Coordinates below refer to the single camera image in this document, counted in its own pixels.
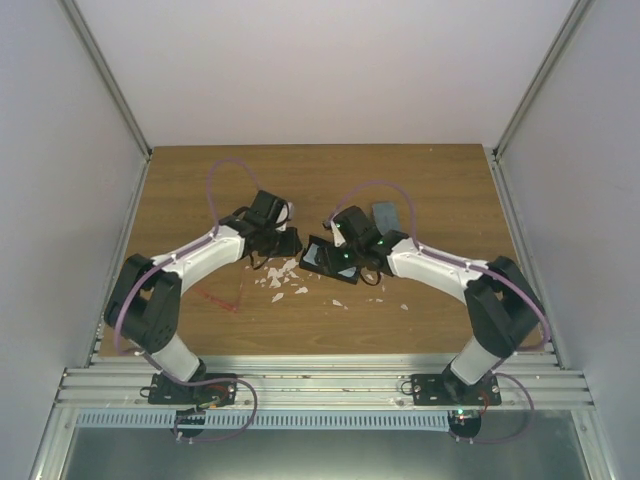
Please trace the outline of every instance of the black object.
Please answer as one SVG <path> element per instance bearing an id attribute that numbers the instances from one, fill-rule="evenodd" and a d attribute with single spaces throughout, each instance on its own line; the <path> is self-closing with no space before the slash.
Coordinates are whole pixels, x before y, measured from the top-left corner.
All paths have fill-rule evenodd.
<path id="1" fill-rule="evenodd" d="M 447 420 L 449 430 L 457 437 L 474 438 L 480 433 L 482 427 L 482 417 L 477 413 L 473 416 L 467 416 L 449 412 Z"/>
<path id="2" fill-rule="evenodd" d="M 139 254 L 124 263 L 104 313 L 104 320 L 111 328 L 115 327 L 122 304 L 134 284 L 152 267 L 153 261 Z M 162 350 L 178 326 L 181 290 L 182 280 L 177 273 L 159 271 L 152 275 L 141 288 L 141 291 L 151 291 L 149 299 L 138 292 L 122 323 L 122 335 L 147 353 Z"/>
<path id="3" fill-rule="evenodd" d="M 287 216 L 278 222 L 280 212 Z M 260 190 L 250 207 L 242 207 L 220 220 L 220 225 L 233 228 L 245 239 L 243 257 L 256 253 L 261 257 L 295 257 L 302 250 L 298 230 L 287 227 L 278 230 L 290 216 L 289 203 L 276 195 Z"/>
<path id="4" fill-rule="evenodd" d="M 487 267 L 522 289 L 544 313 L 540 300 L 513 260 L 498 257 Z M 520 296 L 488 275 L 469 282 L 464 297 L 474 337 L 496 357 L 508 358 L 538 324 L 538 317 Z"/>
<path id="5" fill-rule="evenodd" d="M 309 250 L 312 250 L 314 246 L 316 247 L 316 254 L 313 259 L 314 262 L 309 262 L 305 260 L 305 257 L 307 257 L 307 253 Z M 302 252 L 299 265 L 303 270 L 308 270 L 310 272 L 325 275 L 327 277 L 355 285 L 358 283 L 360 267 L 355 265 L 353 258 L 349 258 L 348 256 L 345 257 L 344 255 L 345 253 L 334 246 L 333 243 L 325 240 L 324 238 L 309 235 L 309 245 Z M 354 269 L 353 275 L 340 273 L 351 268 Z"/>
<path id="6" fill-rule="evenodd" d="M 283 208 L 289 208 L 284 199 L 260 190 L 251 207 L 236 210 L 220 224 L 228 225 L 245 239 L 243 257 L 252 252 L 266 257 L 295 257 L 302 250 L 297 229 L 277 230 L 287 221 L 285 218 L 278 223 Z M 127 295 L 151 268 L 153 261 L 139 254 L 125 261 L 104 312 L 105 322 L 111 328 L 115 327 Z M 160 270 L 152 275 L 136 292 L 122 323 L 122 335 L 149 354 L 162 350 L 178 326 L 181 292 L 182 280 L 177 273 Z"/>
<path id="7" fill-rule="evenodd" d="M 390 230 L 382 235 L 362 209 L 355 205 L 338 213 L 333 223 L 344 238 L 344 244 L 336 247 L 322 238 L 310 236 L 303 259 L 311 245 L 315 244 L 318 246 L 315 258 L 317 265 L 301 260 L 301 268 L 352 284 L 358 282 L 362 268 L 393 276 L 387 257 L 398 242 L 408 238 L 407 234 Z M 353 277 L 340 275 L 340 272 L 352 267 L 356 267 Z"/>
<path id="8" fill-rule="evenodd" d="M 176 431 L 181 434 L 182 438 L 194 438 L 204 432 L 203 428 L 180 428 L 181 425 L 204 425 L 205 417 L 189 418 L 187 416 L 179 416 Z"/>
<path id="9" fill-rule="evenodd" d="M 485 398 L 480 392 L 484 392 L 489 399 L 489 405 L 501 405 L 502 397 L 495 376 L 480 380 L 478 383 L 465 390 L 464 395 L 455 399 L 447 389 L 444 375 L 418 373 L 411 375 L 411 390 L 414 405 L 473 405 L 483 406 Z"/>
<path id="10" fill-rule="evenodd" d="M 207 373 L 202 361 L 189 382 L 214 380 L 216 378 L 238 378 L 234 373 Z M 204 387 L 186 387 L 173 383 L 165 375 L 158 373 L 151 379 L 148 402 L 151 405 L 205 405 L 218 397 L 216 407 L 233 405 L 236 399 L 236 382 L 220 382 Z"/>

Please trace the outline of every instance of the enclosure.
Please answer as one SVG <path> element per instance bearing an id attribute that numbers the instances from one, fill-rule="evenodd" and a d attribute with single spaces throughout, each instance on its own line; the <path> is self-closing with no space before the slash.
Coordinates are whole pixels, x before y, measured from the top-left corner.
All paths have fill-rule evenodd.
<path id="1" fill-rule="evenodd" d="M 609 0 L 5 2 L 3 478 L 635 478 L 639 15 Z M 155 370 L 117 355 L 102 315 L 126 258 L 212 228 L 207 172 L 227 158 L 292 202 L 303 242 L 378 179 L 411 207 L 376 186 L 352 199 L 367 213 L 392 202 L 431 247 L 517 259 L 551 341 L 498 369 L 535 411 L 498 377 L 478 440 L 526 436 L 468 445 L 451 405 L 403 392 L 475 334 L 460 301 L 273 258 L 184 293 L 180 337 L 258 402 L 238 385 L 198 438 L 255 407 L 245 433 L 176 442 L 179 406 L 147 401 Z M 231 165 L 212 186 L 223 216 L 255 194 Z"/>

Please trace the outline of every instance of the ventilation grille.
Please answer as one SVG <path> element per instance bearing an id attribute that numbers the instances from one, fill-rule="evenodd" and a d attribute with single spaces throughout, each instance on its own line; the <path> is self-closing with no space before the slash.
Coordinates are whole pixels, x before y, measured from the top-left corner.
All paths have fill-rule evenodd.
<path id="1" fill-rule="evenodd" d="M 249 412 L 214 410 L 207 412 L 204 425 L 183 428 L 233 429 L 244 425 Z M 84 409 L 76 426 L 92 428 L 170 428 L 171 410 Z M 252 429 L 261 430 L 434 430 L 449 429 L 446 412 L 258 412 Z"/>

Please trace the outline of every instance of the gray wall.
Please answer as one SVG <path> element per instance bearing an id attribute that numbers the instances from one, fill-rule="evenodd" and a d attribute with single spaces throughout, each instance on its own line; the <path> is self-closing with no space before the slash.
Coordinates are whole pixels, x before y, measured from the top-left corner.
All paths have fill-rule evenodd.
<path id="1" fill-rule="evenodd" d="M 53 0 L 0 2 L 0 478 L 97 325 L 142 157 Z"/>
<path id="2" fill-rule="evenodd" d="M 640 2 L 597 0 L 504 168 L 622 478 L 640 471 Z"/>
<path id="3" fill-rule="evenodd" d="M 493 146 L 572 3 L 78 0 L 156 146 Z"/>

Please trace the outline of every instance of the metal bracket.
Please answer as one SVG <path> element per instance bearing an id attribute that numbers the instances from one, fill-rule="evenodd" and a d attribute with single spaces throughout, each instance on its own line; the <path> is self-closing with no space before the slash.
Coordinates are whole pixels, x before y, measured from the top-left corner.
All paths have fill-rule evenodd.
<path id="1" fill-rule="evenodd" d="M 234 373 L 206 373 L 202 380 L 214 380 L 216 378 L 238 378 Z M 221 394 L 215 387 L 222 387 L 226 394 Z M 217 407 L 233 405 L 236 400 L 237 383 L 220 382 L 208 387 L 184 387 L 176 385 L 161 373 L 156 373 L 151 379 L 149 388 L 150 405 L 194 405 L 208 403 L 214 397 L 218 397 Z"/>
<path id="2" fill-rule="evenodd" d="M 498 380 L 495 376 L 492 376 L 487 382 L 480 381 L 473 391 L 464 397 L 462 402 L 455 402 L 450 398 L 442 379 L 441 374 L 411 375 L 411 391 L 414 405 L 482 407 L 485 402 L 488 402 L 490 406 L 502 405 L 500 387 L 498 387 Z"/>

